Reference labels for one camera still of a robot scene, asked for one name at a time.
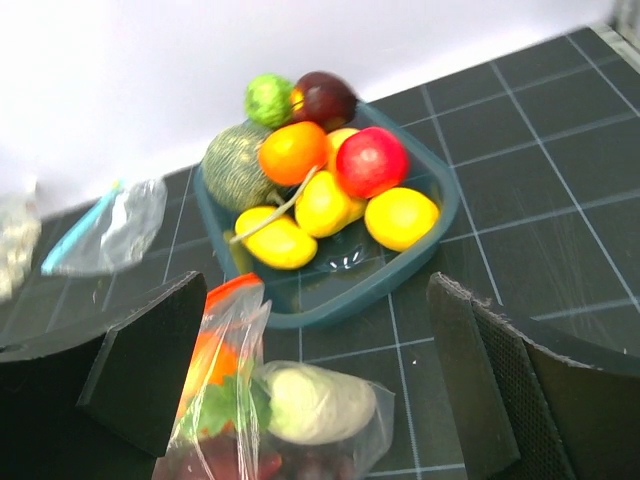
plastic bag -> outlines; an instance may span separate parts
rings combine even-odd
[[[251,378],[271,309],[263,295],[253,274],[207,295],[167,455],[153,480],[270,480],[280,468],[280,456],[260,443],[268,398]]]
[[[29,275],[41,232],[35,191],[0,200],[0,302],[10,299]]]
[[[162,179],[117,183],[51,250],[42,275],[111,274],[142,260],[164,219]]]
[[[389,449],[392,393],[305,364],[263,365],[271,308],[263,295],[262,282],[248,274],[207,296],[153,480],[356,480]]]
[[[294,362],[254,373],[269,392],[272,448],[285,459],[278,480],[357,480],[389,450],[394,394],[381,385]]]

square plastic bowl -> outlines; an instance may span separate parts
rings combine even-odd
[[[262,279],[266,299],[273,302],[269,328],[328,326],[362,311],[429,261],[455,217],[460,197],[453,173],[427,147],[367,104],[358,105],[356,119],[348,126],[359,129],[378,126],[393,133],[407,149],[411,162],[403,186],[422,192],[440,209],[436,225],[401,254],[381,247],[361,219],[333,237],[319,240],[318,253],[302,269],[271,269],[253,258],[241,244],[229,245],[238,215],[213,200],[200,167],[196,170],[194,188],[198,206],[226,278],[231,280],[253,271]]]

table surface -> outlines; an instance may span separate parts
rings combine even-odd
[[[266,360],[302,359],[396,393],[395,436],[371,478],[466,478],[428,318],[442,271],[577,337],[640,355],[640,76],[591,30],[375,102],[453,166],[462,205],[435,257],[326,330],[267,331]],[[0,305],[0,344],[89,319],[189,270],[224,281],[186,169],[163,226],[120,275],[45,278],[39,265],[87,208],[43,226],[35,267]]]

white wall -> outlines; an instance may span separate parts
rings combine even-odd
[[[381,96],[603,19],[614,0],[2,0],[0,194],[50,214],[201,159],[247,82]]]

melon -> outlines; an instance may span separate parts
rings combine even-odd
[[[232,212],[272,204],[283,194],[262,172],[258,151],[271,130],[252,122],[229,127],[209,144],[202,176],[218,204]]]

